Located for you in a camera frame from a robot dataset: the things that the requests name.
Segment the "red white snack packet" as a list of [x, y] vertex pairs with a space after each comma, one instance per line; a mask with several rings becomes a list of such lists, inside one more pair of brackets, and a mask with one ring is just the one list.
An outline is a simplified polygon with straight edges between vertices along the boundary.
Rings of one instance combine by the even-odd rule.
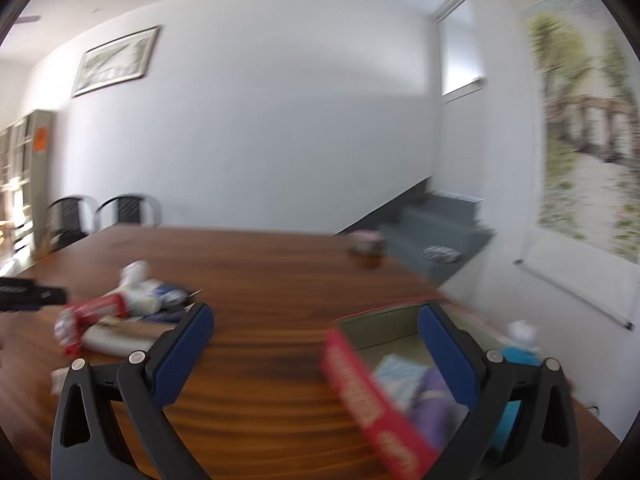
[[53, 333], [66, 356], [79, 356], [82, 335], [102, 318], [126, 318], [126, 299], [119, 292], [65, 306], [54, 323]]

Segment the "teal Curel drawstring pouch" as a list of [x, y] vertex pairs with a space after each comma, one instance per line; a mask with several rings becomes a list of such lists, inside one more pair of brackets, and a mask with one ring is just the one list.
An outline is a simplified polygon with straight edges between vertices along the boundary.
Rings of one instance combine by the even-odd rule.
[[[525, 365], [540, 364], [537, 346], [537, 326], [530, 324], [526, 320], [517, 320], [508, 326], [508, 335], [513, 344], [501, 350], [507, 361]], [[516, 416], [518, 416], [520, 405], [520, 401], [512, 401], [506, 404], [498, 427], [491, 438], [491, 447], [494, 450], [502, 452], [506, 446], [506, 441], [510, 437]]]

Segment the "purple trash bag roll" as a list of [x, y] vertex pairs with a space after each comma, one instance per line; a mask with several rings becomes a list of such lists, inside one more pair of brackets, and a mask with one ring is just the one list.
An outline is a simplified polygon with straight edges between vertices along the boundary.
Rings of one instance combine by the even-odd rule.
[[437, 367], [422, 376], [409, 410], [412, 426], [431, 448], [442, 452], [460, 428], [469, 409], [454, 400]]

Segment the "white bandage roll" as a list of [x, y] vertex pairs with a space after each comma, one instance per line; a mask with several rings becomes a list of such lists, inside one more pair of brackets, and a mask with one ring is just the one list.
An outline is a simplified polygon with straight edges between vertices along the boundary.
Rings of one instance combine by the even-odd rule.
[[51, 372], [51, 394], [59, 396], [62, 392], [66, 376], [70, 369], [68, 367], [57, 368]]

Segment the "black metal chair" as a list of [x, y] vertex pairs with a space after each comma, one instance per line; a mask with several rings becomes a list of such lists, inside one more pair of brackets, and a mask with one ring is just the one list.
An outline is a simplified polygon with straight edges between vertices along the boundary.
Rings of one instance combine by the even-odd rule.
[[98, 202], [87, 195], [58, 198], [47, 208], [47, 234], [51, 252], [73, 245], [93, 232]]
[[157, 228], [162, 224], [162, 206], [155, 197], [148, 194], [122, 194], [109, 198], [96, 208], [93, 216], [93, 227], [96, 232], [107, 227], [102, 214], [106, 214], [109, 209], [114, 214], [111, 226], [125, 223]]

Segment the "white crumpled plastic bag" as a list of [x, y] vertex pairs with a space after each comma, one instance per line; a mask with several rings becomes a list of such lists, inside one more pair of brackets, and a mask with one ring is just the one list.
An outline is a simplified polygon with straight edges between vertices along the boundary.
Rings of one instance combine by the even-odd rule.
[[149, 263], [145, 260], [137, 260], [120, 270], [118, 286], [124, 289], [136, 289], [141, 287], [148, 278]]

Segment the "blue white cream tube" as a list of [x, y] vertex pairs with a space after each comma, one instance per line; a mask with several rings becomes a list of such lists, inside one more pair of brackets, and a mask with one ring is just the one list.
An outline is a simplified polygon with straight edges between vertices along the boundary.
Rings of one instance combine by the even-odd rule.
[[129, 285], [128, 290], [136, 298], [138, 309], [144, 308], [145, 312], [182, 307], [192, 296], [192, 292], [181, 286], [155, 278]]

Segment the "beige storage cabinet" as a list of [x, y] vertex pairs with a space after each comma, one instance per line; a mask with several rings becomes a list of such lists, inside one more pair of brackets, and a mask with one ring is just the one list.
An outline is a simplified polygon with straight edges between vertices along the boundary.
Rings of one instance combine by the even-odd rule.
[[1, 231], [14, 254], [47, 231], [54, 113], [34, 110], [1, 131]]

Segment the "red storage box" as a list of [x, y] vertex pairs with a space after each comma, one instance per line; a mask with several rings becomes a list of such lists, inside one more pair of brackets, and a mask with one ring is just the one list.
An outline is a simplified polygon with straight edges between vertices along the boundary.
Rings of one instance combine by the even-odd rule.
[[[392, 353], [436, 367], [418, 332], [418, 314], [424, 304], [437, 302], [398, 304], [342, 318], [326, 334], [322, 358], [322, 370], [330, 384], [397, 479], [427, 479], [426, 472], [441, 452], [416, 432], [409, 419], [410, 408], [401, 412], [390, 403], [373, 378], [373, 370]], [[511, 339], [475, 314], [455, 304], [439, 305], [483, 350], [501, 353], [511, 344]], [[484, 475], [498, 465], [502, 452], [494, 450], [490, 441], [472, 478], [486, 479]]]

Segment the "foil tray on stairs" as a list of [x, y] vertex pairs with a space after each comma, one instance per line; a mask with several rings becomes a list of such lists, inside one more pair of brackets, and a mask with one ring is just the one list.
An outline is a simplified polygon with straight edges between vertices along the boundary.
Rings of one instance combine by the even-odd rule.
[[461, 259], [461, 252], [447, 246], [430, 246], [423, 251], [424, 258], [440, 264], [456, 263]]

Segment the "grey staircase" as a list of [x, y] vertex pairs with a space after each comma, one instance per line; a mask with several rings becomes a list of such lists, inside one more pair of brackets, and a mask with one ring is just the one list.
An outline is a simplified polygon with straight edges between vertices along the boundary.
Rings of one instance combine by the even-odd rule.
[[[482, 226], [476, 197], [431, 189], [425, 178], [346, 226], [341, 234], [378, 230], [386, 238], [386, 252], [433, 284], [444, 284], [476, 257], [495, 232]], [[447, 246], [461, 252], [456, 263], [440, 264], [424, 258], [430, 246]]]

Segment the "card deck on table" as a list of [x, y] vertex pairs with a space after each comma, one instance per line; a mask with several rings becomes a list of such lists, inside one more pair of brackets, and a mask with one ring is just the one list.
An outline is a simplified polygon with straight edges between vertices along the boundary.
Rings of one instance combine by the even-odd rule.
[[386, 252], [386, 238], [378, 230], [356, 230], [349, 232], [349, 250], [356, 255], [379, 257]]

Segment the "hanging scroll painting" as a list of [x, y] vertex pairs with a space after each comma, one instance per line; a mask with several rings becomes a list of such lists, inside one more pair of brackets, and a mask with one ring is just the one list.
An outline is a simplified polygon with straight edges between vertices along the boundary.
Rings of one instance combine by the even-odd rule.
[[536, 93], [530, 274], [639, 323], [639, 63], [601, 0], [511, 0]]

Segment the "framed wall painting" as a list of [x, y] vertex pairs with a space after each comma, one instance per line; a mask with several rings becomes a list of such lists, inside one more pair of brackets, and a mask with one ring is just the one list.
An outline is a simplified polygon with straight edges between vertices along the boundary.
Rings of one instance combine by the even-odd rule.
[[144, 77], [161, 30], [160, 26], [141, 29], [86, 51], [72, 97]]

